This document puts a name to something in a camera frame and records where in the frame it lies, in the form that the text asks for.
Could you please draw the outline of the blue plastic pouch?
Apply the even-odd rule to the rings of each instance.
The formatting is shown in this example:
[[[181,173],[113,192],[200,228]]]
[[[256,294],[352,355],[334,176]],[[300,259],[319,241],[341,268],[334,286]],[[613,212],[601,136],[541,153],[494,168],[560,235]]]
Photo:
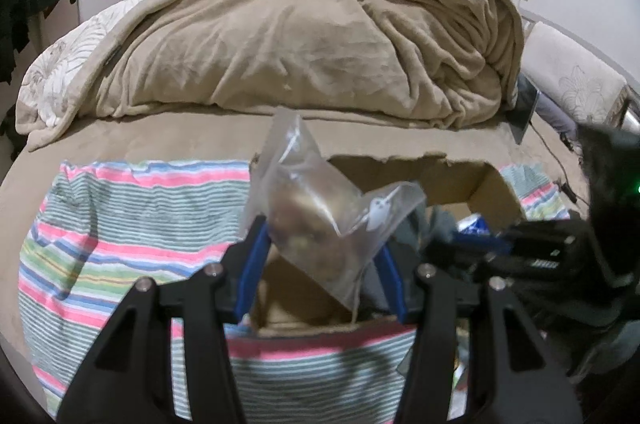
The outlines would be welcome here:
[[[461,219],[458,224],[458,231],[467,235],[491,235],[491,229],[485,218],[479,214],[474,213]]]

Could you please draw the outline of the dark grey sock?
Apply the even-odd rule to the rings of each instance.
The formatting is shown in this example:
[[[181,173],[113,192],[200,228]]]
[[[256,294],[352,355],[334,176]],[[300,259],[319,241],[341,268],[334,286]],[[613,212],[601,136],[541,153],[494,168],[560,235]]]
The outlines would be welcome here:
[[[433,241],[448,243],[458,231],[456,219],[440,206],[419,205],[398,225],[392,240],[420,253]]]

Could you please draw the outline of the clear bag with contents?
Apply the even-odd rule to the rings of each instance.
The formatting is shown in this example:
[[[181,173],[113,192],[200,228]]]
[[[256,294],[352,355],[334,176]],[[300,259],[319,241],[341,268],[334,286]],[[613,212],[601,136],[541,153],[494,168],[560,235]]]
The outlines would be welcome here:
[[[241,233],[264,216],[280,256],[356,312],[364,270],[425,200],[407,181],[364,193],[323,158],[302,116],[280,106],[250,167]]]

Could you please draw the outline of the striped colourful towel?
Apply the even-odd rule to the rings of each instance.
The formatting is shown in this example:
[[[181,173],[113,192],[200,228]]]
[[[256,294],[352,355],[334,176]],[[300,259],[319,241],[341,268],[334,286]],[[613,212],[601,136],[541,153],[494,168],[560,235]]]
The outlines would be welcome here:
[[[79,366],[140,277],[159,285],[189,279],[245,239],[250,167],[61,166],[26,235],[18,271],[26,342],[56,422]],[[248,311],[224,326],[243,423],[397,423],[416,328],[390,311],[374,258],[346,324],[270,336],[252,329]],[[448,422],[454,404],[466,407],[468,390],[468,321],[459,319],[456,333]],[[193,423],[179,319],[171,322],[170,356],[178,423]]]

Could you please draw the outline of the tablet on stand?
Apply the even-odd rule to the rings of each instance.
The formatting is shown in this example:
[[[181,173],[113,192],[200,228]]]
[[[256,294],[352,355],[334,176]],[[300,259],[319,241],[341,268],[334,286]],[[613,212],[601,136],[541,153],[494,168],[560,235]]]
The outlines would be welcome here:
[[[540,91],[524,74],[518,75],[516,90],[518,98],[513,109],[506,112],[506,122],[514,142],[520,145],[535,113]]]

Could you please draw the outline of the brown cardboard box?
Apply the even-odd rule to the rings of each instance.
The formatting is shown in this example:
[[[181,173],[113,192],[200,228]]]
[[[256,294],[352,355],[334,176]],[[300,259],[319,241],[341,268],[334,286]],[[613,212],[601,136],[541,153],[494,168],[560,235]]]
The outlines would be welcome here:
[[[483,161],[452,161],[427,153],[419,158],[334,155],[329,162],[363,192],[398,181],[420,183],[427,205],[458,220],[479,213],[499,232],[525,218],[523,207],[497,168]],[[250,311],[250,326],[265,335],[317,333],[352,321],[352,315],[273,248]]]

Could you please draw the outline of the white floral headboard cushion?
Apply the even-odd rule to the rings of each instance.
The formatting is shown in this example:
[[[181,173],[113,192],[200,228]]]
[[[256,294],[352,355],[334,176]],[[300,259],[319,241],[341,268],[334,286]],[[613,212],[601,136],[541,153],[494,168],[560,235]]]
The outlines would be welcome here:
[[[570,139],[581,123],[617,127],[624,117],[626,79],[546,23],[525,26],[521,72],[540,91],[536,113]]]

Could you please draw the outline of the beige plush blanket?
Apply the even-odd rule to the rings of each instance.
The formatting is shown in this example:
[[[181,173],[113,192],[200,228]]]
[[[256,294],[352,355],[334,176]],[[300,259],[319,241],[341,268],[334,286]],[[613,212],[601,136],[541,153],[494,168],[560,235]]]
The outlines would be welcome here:
[[[461,129],[510,110],[524,35],[512,0],[143,0],[96,47],[53,128],[185,105]]]

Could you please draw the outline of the white floral pillow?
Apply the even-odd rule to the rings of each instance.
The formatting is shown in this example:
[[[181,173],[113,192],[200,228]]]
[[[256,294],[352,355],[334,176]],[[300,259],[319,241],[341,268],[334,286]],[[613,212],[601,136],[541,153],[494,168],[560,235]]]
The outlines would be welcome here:
[[[53,128],[68,110],[68,88],[91,53],[143,0],[122,0],[94,14],[48,46],[26,70],[15,105],[15,128],[23,136]]]

